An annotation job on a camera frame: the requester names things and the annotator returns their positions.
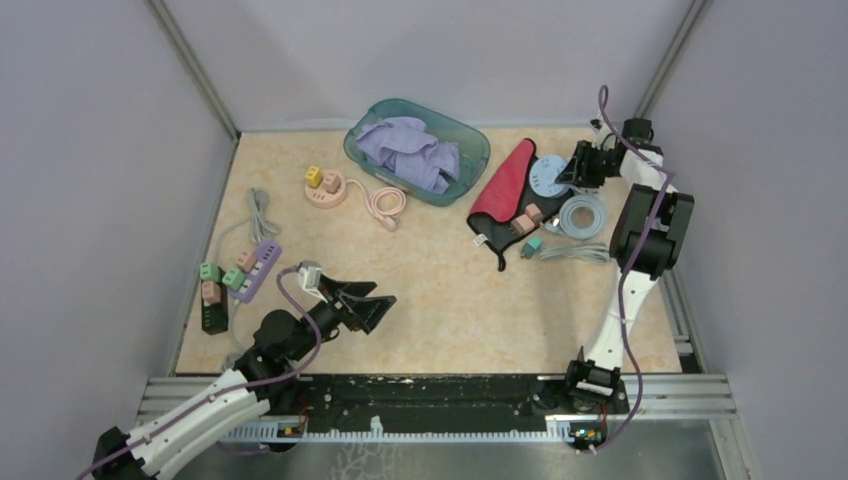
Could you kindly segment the green plug on black strip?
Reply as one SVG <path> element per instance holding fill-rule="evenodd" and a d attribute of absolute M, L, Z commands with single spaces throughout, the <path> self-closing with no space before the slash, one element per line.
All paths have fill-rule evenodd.
<path fill-rule="evenodd" d="M 203 262 L 199 266 L 199 279 L 202 283 L 212 282 L 219 283 L 221 281 L 222 270 L 214 262 Z"/>

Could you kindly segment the teal plastic basin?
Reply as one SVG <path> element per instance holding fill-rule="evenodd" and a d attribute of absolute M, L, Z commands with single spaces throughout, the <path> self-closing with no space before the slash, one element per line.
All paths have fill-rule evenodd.
<path fill-rule="evenodd" d="M 467 194 L 491 154 L 479 130 L 400 98 L 371 106 L 345 135 L 343 149 L 367 174 L 438 207 Z"/>

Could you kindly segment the purple cloth in basin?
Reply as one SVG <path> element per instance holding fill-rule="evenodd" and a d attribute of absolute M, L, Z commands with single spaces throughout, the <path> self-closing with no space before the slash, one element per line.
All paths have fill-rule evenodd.
<path fill-rule="evenodd" d="M 421 119 L 401 116 L 366 124 L 355 142 L 369 164 L 427 192 L 443 194 L 460 178 L 458 145 L 428 133 Z"/>

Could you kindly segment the green plug on purple strip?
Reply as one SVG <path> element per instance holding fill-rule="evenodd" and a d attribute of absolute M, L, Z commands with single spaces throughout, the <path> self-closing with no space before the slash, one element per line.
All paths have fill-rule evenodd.
<path fill-rule="evenodd" d="M 242 288 L 246 281 L 246 274 L 238 267 L 228 269 L 223 277 L 222 283 L 232 291 L 238 291 Z"/>

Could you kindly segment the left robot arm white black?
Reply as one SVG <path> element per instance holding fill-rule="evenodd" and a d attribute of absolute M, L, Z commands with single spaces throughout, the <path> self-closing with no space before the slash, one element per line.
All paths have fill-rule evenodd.
<path fill-rule="evenodd" d="M 286 290 L 291 309 L 270 311 L 253 334 L 252 345 L 200 393 L 147 425 L 125 433 L 104 432 L 93 463 L 82 479 L 166 479 L 196 455 L 240 425 L 265 414 L 292 411 L 300 399 L 298 380 L 324 343 L 341 327 L 371 333 L 396 304 L 394 295 L 374 295 L 368 281 L 337 281 L 324 274 L 310 279 L 304 266 L 282 270 L 276 278 L 300 275 L 301 288 L 319 301 L 305 309 Z"/>

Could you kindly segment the blue round power socket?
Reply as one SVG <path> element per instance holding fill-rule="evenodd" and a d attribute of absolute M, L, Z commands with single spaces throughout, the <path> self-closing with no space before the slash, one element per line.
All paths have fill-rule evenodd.
<path fill-rule="evenodd" d="M 545 155 L 538 158 L 530 168 L 529 184 L 532 191 L 543 198 L 559 198 L 569 190 L 566 181 L 559 176 L 566 170 L 568 162 L 559 155 Z"/>

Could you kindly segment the pink plug on black strip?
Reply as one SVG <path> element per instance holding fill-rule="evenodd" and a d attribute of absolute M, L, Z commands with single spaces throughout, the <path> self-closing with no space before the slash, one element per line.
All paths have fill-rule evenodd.
<path fill-rule="evenodd" d="M 204 281 L 201 283 L 201 298 L 205 305 L 215 305 L 222 301 L 222 292 L 220 285 L 214 281 Z"/>

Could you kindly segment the pink round power socket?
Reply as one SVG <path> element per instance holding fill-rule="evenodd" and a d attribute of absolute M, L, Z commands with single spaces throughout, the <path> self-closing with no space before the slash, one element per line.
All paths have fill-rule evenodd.
<path fill-rule="evenodd" d="M 316 208 L 332 209 L 347 199 L 346 179 L 338 170 L 310 167 L 304 182 L 305 198 Z"/>

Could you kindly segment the pink plug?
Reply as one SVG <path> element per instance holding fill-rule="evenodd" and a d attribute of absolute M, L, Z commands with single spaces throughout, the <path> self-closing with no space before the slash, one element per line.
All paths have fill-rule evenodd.
<path fill-rule="evenodd" d="M 510 222 L 510 230 L 519 238 L 524 237 L 535 228 L 536 222 L 527 214 L 517 216 Z"/>
<path fill-rule="evenodd" d="M 201 283 L 201 298 L 205 305 L 215 305 L 222 301 L 222 292 L 220 285 L 214 281 L 204 281 Z"/>
<path fill-rule="evenodd" d="M 250 273 L 257 262 L 258 260 L 254 252 L 243 251 L 236 259 L 236 267 L 244 273 Z"/>
<path fill-rule="evenodd" d="M 342 176 L 338 171 L 332 169 L 323 170 L 322 173 L 323 183 L 320 185 L 321 189 L 330 196 L 337 195 L 343 188 L 344 179 Z"/>
<path fill-rule="evenodd" d="M 524 213 L 534 225 L 539 225 L 544 220 L 544 213 L 535 203 L 527 205 Z"/>

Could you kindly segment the purple power strip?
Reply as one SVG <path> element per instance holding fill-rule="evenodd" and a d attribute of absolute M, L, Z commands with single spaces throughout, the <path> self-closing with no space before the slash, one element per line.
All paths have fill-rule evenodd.
<path fill-rule="evenodd" d="M 258 260 L 256 266 L 250 273 L 246 274 L 246 281 L 238 291 L 228 290 L 229 295 L 241 303 L 250 303 L 267 278 L 272 267 L 281 255 L 282 247 L 274 240 L 264 239 L 252 251 Z"/>

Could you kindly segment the red and grey cloth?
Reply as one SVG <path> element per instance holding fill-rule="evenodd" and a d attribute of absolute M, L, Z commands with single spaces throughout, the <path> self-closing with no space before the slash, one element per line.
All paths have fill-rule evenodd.
<path fill-rule="evenodd" d="M 536 150 L 532 139 L 522 139 L 483 187 L 466 218 L 467 226 L 477 237 L 483 237 L 483 244 L 495 255 L 498 272 L 507 267 L 506 250 L 538 228 L 532 224 L 524 231 L 516 230 L 514 221 L 527 215 L 529 206 L 536 207 L 542 221 L 551 220 L 559 214 L 565 201 L 574 196 L 571 189 L 553 198 L 533 191 L 530 171 L 539 161 Z"/>

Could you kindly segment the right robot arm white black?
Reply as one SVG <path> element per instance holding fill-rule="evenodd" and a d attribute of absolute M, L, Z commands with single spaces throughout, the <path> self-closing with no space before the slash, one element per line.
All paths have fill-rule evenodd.
<path fill-rule="evenodd" d="M 597 189 L 620 177 L 630 191 L 609 243 L 619 267 L 607 312 L 566 373 L 563 398 L 576 412 L 618 396 L 621 367 L 630 354 L 629 334 L 639 310 L 681 253 L 694 199 L 676 191 L 653 143 L 650 120 L 631 118 L 621 130 L 605 127 L 595 143 L 581 141 L 558 182 Z"/>

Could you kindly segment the yellow plug adapter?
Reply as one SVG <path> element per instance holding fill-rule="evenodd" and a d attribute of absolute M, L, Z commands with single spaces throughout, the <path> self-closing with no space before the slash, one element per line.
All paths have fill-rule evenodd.
<path fill-rule="evenodd" d="M 311 166 L 304 176 L 305 184 L 310 189 L 317 189 L 323 183 L 323 173 L 320 167 Z"/>

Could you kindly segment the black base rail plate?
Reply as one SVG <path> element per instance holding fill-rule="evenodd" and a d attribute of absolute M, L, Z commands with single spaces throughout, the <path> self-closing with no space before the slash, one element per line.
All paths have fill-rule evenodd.
<path fill-rule="evenodd" d="M 611 410 L 540 374 L 314 374 L 255 388 L 271 416 L 292 415 L 309 433 L 540 431 L 549 415 L 598 418 Z"/>

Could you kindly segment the teal plug adapter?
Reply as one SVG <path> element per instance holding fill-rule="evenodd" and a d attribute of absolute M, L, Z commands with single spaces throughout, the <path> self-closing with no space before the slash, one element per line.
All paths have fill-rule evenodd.
<path fill-rule="evenodd" d="M 529 238 L 520 250 L 522 259 L 532 259 L 542 246 L 543 240 L 538 236 Z"/>

